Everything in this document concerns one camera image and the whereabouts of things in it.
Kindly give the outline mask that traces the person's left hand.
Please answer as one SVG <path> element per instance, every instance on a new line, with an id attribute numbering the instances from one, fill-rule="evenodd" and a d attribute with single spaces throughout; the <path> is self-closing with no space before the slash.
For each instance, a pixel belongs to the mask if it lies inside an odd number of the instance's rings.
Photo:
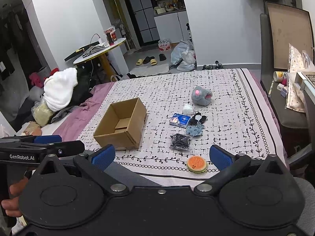
<path id="1" fill-rule="evenodd" d="M 19 197 L 26 187 L 29 179 L 24 177 L 19 182 L 12 184 L 9 187 L 10 193 L 13 195 L 12 199 L 6 199 L 1 202 L 2 207 L 5 210 L 5 213 L 10 217 L 21 217 L 22 213 L 19 208 Z"/>

